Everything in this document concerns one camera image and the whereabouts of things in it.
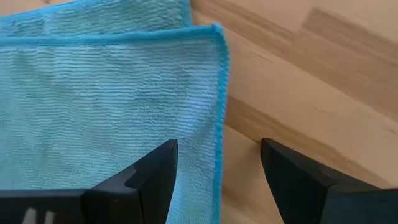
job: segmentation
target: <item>wood grain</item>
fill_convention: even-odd
[[[30,11],[49,4],[61,4],[72,0],[1,0],[0,16]]]
[[[224,127],[223,223],[283,223],[260,160],[260,145]],[[239,221],[235,218],[239,211]]]
[[[222,1],[212,0],[215,4]],[[316,0],[226,0],[230,6],[245,9],[291,31],[300,29]]]
[[[299,29],[260,15],[257,5],[192,1],[197,24],[217,21],[226,28],[231,52],[226,125],[257,143],[274,138],[376,186],[398,186],[398,45],[377,29],[317,8],[319,2]],[[280,10],[278,3],[268,10]],[[231,138],[224,141],[225,154],[245,148]],[[223,197],[231,215],[263,223],[261,211],[245,212],[255,204],[245,201],[250,196],[230,185],[224,182]]]
[[[317,6],[387,39],[398,41],[396,0],[319,0]]]

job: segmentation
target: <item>black plastic part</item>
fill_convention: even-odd
[[[261,161],[286,224],[398,223],[398,190],[381,190],[289,149],[261,142]]]
[[[177,140],[168,140],[144,156],[126,186],[138,189],[145,224],[165,223],[177,175]]]
[[[92,189],[0,190],[0,223],[165,223],[177,161],[171,139]]]

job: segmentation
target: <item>wooden floor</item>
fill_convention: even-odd
[[[3,1],[12,4],[0,14],[45,5]],[[223,223],[282,223],[259,158],[263,137],[398,187],[398,1],[191,4],[196,24],[225,26],[231,51]]]

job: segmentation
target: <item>cloth edge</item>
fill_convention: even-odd
[[[213,181],[213,223],[221,222],[221,187],[223,179],[223,135],[224,119],[226,112],[226,101],[228,96],[228,76],[229,76],[229,50],[224,37],[223,27],[219,24],[213,24],[216,32],[216,41],[218,43],[218,56],[220,61],[220,72],[218,79],[218,111],[216,120],[216,172]]]
[[[38,37],[3,37],[0,47],[11,46],[66,46],[66,45],[115,45],[141,40],[189,39],[199,36],[215,35],[217,24],[191,26],[181,29],[158,30],[151,32],[130,32],[127,34],[79,35],[79,36],[38,36]]]
[[[180,0],[182,19],[185,27],[193,26],[190,0]]]

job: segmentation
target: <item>blue microfiber cloth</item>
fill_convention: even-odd
[[[77,0],[0,17],[0,37],[121,34],[191,25],[189,0]]]
[[[218,25],[0,39],[0,189],[92,187],[169,138],[168,223],[219,223],[228,50]]]

